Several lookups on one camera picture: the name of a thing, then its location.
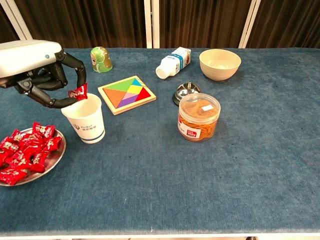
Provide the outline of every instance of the tangram puzzle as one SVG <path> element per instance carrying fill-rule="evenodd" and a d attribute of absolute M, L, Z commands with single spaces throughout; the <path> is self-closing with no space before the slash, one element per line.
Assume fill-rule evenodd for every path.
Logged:
<path fill-rule="evenodd" d="M 138 76 L 100 86 L 98 91 L 113 115 L 156 100 L 156 96 Z"/>

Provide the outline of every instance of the bottle cap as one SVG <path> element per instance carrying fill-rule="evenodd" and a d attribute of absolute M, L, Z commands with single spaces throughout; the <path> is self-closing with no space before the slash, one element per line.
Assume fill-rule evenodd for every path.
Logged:
<path fill-rule="evenodd" d="M 160 64 L 160 66 L 158 66 L 155 69 L 155 74 L 160 78 L 160 79 L 166 79 L 167 77 L 169 77 L 170 75 L 170 68 L 167 67 L 164 64 Z"/>

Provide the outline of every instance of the red label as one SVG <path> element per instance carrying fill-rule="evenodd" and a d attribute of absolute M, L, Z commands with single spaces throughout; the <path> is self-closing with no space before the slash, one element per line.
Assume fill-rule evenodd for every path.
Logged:
<path fill-rule="evenodd" d="M 195 131 L 190 131 L 190 130 L 187 130 L 186 134 L 191 137 L 197 136 L 197 133 Z"/>

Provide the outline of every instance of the white plastic bottle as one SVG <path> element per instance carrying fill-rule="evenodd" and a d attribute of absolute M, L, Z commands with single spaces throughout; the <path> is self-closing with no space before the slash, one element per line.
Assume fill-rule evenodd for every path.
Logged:
<path fill-rule="evenodd" d="M 178 47 L 171 54 L 161 60 L 160 65 L 155 69 L 156 75 L 160 79 L 176 75 L 191 61 L 191 50 Z"/>

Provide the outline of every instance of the green triangle piece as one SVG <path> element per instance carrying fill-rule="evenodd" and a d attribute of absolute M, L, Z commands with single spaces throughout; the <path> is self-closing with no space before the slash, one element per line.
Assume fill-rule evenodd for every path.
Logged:
<path fill-rule="evenodd" d="M 110 86 L 106 86 L 106 88 L 126 92 L 128 88 L 131 86 L 133 81 L 134 81 L 134 78 L 131 78 L 126 81 L 122 81 L 119 83 L 112 84 Z"/>

